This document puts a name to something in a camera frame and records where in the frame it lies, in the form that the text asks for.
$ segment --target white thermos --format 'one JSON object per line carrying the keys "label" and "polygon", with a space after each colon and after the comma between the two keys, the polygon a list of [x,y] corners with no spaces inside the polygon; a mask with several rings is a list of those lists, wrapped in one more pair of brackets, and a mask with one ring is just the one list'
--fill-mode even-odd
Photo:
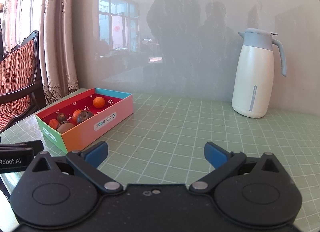
{"label": "white thermos", "polygon": [[269,106],[273,76],[274,58],[272,44],[277,45],[281,57],[282,75],[287,75],[284,49],[280,41],[260,29],[246,29],[238,32],[244,42],[241,49],[233,90],[232,107],[244,116],[263,117]]}

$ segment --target colorful cardboard box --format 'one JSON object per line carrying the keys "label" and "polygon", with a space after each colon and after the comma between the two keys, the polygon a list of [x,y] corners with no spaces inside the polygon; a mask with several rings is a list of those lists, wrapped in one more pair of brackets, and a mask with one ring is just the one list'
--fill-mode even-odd
{"label": "colorful cardboard box", "polygon": [[[102,109],[93,106],[96,97],[103,97],[106,101]],[[51,128],[48,123],[56,119],[59,113],[72,120],[75,110],[89,110],[94,116],[61,134]],[[116,126],[133,113],[133,99],[129,93],[93,88],[72,96],[36,114],[41,132],[65,153],[71,150],[82,150],[111,128]]]}

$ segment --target striped cushion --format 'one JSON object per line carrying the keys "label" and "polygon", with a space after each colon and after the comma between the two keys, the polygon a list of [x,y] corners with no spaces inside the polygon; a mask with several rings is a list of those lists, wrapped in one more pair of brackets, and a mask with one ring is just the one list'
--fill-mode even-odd
{"label": "striped cushion", "polygon": [[7,123],[18,114],[12,111],[9,107],[2,104],[0,105],[0,130],[3,129]]}
{"label": "striped cushion", "polygon": [[[33,79],[35,54],[33,51],[33,40],[29,41],[24,46],[15,51],[16,66],[13,76],[13,90],[28,85]],[[30,97],[26,96],[17,101],[10,102],[8,107],[18,114],[23,113],[30,105]]]}
{"label": "striped cushion", "polygon": [[[0,93],[10,93],[28,85],[33,80],[34,67],[35,54],[31,40],[0,63]],[[13,112],[21,114],[29,107],[30,97],[26,96],[5,105]]]}

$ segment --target label on thermos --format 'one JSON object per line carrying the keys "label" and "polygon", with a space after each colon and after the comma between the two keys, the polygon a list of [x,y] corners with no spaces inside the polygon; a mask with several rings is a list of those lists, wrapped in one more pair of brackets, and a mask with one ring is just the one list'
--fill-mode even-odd
{"label": "label on thermos", "polygon": [[250,112],[252,112],[254,100],[256,98],[256,92],[257,92],[257,86],[255,85],[253,88],[253,93],[252,93],[252,98],[251,98],[251,105],[250,105],[250,109],[249,109]]}

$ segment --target chair armrest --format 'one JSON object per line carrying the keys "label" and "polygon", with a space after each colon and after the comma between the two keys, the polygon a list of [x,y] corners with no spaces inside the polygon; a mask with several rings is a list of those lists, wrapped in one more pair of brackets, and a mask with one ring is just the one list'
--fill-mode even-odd
{"label": "chair armrest", "polygon": [[25,87],[15,90],[10,93],[0,94],[0,104],[5,104],[11,101],[21,99],[31,93],[33,93],[38,88],[42,88],[42,81],[37,80],[33,83],[26,85]]}

